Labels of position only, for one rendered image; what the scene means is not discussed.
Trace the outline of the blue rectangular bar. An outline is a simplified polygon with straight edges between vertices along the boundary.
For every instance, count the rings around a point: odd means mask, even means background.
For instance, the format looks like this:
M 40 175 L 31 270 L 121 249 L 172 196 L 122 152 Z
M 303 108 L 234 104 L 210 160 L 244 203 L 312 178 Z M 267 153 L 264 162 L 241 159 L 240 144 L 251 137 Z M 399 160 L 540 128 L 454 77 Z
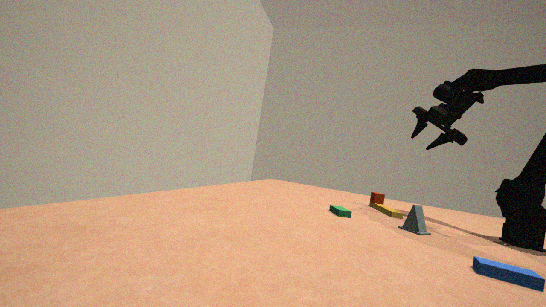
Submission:
M 473 266 L 479 275 L 496 278 L 522 287 L 544 292 L 545 279 L 534 270 L 529 270 L 482 257 L 473 257 Z

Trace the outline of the yellow bar with red block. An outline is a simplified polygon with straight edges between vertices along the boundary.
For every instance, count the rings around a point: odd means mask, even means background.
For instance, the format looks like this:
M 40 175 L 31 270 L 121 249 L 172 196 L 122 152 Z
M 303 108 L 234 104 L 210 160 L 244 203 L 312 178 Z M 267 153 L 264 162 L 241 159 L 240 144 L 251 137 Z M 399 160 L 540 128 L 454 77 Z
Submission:
M 387 207 L 384 205 L 384 194 L 380 194 L 377 192 L 371 192 L 370 196 L 370 205 L 371 207 L 377 209 L 378 211 L 383 212 L 387 216 L 394 217 L 394 218 L 402 218 L 403 219 L 403 213 L 396 211 L 394 209 L 391 209 L 390 207 Z

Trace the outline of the green rectangular block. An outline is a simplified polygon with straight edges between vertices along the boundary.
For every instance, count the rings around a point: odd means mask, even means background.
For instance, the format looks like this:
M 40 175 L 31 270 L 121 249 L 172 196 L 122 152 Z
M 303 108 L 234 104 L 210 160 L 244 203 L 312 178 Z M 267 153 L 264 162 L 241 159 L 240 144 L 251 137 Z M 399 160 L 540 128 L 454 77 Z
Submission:
M 333 212 L 334 214 L 336 214 L 336 215 L 339 216 L 339 217 L 351 218 L 351 213 L 352 213 L 352 211 L 350 211 L 350 210 L 348 210 L 347 208 L 344 208 L 344 207 L 342 207 L 342 206 L 330 205 L 329 211 Z

